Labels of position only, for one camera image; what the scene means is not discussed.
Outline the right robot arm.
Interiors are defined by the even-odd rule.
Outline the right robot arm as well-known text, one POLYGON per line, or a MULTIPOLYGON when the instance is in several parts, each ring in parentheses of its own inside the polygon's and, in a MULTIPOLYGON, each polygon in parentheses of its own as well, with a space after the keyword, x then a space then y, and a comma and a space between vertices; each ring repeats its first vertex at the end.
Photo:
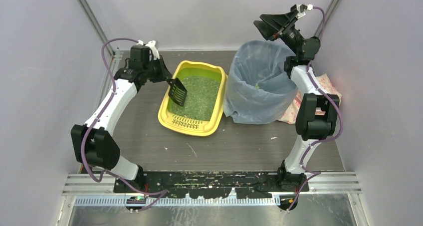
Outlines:
POLYGON ((297 4, 284 14, 262 14, 254 21, 264 39, 281 39, 294 53, 286 58, 284 71, 297 86, 301 104, 296 117, 297 139, 288 157, 277 170, 275 186, 284 191, 300 191, 309 179, 306 165, 315 149, 335 132, 340 98, 320 86, 311 62, 321 47, 317 36, 305 38, 296 22, 314 10, 311 4, 297 4))

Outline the yellow litter box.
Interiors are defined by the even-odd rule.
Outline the yellow litter box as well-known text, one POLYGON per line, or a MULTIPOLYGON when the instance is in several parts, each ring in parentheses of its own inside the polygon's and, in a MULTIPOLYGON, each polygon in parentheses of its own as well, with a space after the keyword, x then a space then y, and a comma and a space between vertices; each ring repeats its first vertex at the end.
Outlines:
POLYGON ((180 81, 182 81, 182 79, 191 75, 207 77, 220 82, 220 88, 215 102, 214 111, 210 120, 194 120, 169 112, 168 107, 172 101, 168 97, 170 88, 167 89, 167 92, 165 93, 161 103, 158 112, 158 120, 164 127, 182 134, 192 136, 209 136, 217 130, 223 114, 222 104, 224 100, 227 75, 223 68, 219 66, 214 66, 204 62, 184 60, 178 65, 172 78, 178 78, 180 81))

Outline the black litter scoop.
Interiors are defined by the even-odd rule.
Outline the black litter scoop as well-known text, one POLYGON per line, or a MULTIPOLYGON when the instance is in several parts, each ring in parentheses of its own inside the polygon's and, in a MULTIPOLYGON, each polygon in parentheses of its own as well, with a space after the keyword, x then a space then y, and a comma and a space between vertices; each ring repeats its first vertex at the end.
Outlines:
POLYGON ((178 78, 167 79, 170 89, 168 97, 177 105, 183 107, 188 95, 188 92, 182 82, 178 78))

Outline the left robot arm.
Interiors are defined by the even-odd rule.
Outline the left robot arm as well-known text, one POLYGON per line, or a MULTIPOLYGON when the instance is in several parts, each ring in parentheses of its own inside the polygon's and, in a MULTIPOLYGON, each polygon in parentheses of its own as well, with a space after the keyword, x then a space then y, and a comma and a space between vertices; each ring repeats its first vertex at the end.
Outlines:
POLYGON ((147 81, 162 82, 171 77, 155 40, 139 41, 131 47, 128 63, 116 71, 106 98, 84 124, 71 129, 76 160, 94 181, 100 182, 108 173, 134 191, 143 190, 143 168, 121 155, 113 133, 123 111, 147 81))

